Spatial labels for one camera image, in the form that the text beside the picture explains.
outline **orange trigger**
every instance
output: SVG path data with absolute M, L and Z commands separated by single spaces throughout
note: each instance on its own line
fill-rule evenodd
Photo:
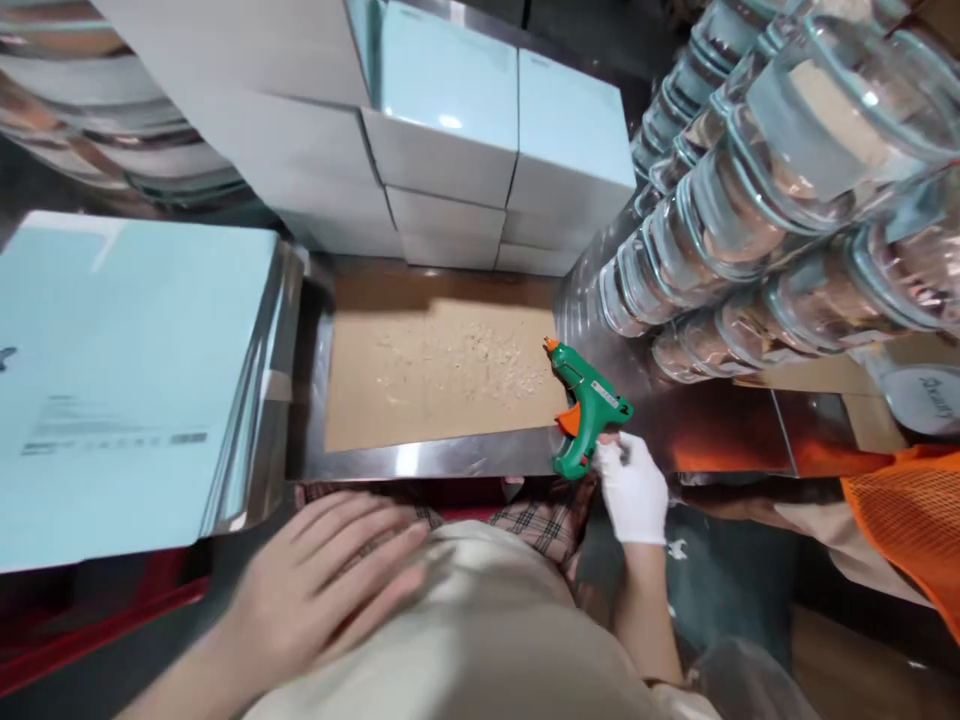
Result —
M 560 429 L 570 437 L 576 437 L 580 432 L 580 403 L 577 403 L 566 412 L 557 415 Z

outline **person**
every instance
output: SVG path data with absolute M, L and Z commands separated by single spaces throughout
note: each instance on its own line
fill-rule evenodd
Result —
M 669 717 L 648 687 L 682 680 L 667 486 L 633 435 L 602 436 L 594 465 L 625 556 L 612 633 L 516 536 L 429 532 L 410 508 L 338 492 L 262 548 L 223 617 L 120 717 Z

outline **barcode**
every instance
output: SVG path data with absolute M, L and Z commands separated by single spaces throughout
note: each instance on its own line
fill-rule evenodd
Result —
M 206 433 L 180 433 L 170 436 L 171 445 L 191 445 L 207 441 Z

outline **stainless steel table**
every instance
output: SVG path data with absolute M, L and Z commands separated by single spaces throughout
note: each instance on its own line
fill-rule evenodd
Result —
M 450 22 L 546 55 L 621 90 L 628 126 L 635 127 L 650 101 L 653 78 L 627 76 L 551 46 L 523 30 L 450 0 L 402 0 Z M 741 388 L 727 381 L 682 386 L 651 367 L 647 343 L 627 340 L 600 317 L 597 273 L 633 228 L 614 223 L 597 234 L 560 282 L 554 316 L 558 338 L 597 368 L 633 403 L 628 431 L 647 438 L 665 471 L 767 471 L 827 476 L 870 470 L 884 457 L 856 451 L 843 404 L 835 395 Z M 305 284 L 297 342 L 294 406 L 287 453 L 291 479 L 484 477 L 552 474 L 551 456 L 563 438 L 555 426 L 394 447 L 325 453 L 326 385 L 335 307 L 335 272 L 341 262 Z M 422 272 L 410 268 L 409 272 Z

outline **light blue box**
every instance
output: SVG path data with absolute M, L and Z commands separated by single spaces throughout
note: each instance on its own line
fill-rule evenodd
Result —
M 27 217 L 0 254 L 0 572 L 196 541 L 277 257 L 263 230 Z
M 516 163 L 517 50 L 403 3 L 389 3 L 378 111 L 363 119 L 381 180 L 503 208 Z
M 503 240 L 582 250 L 636 188 L 620 91 L 521 50 L 520 144 Z

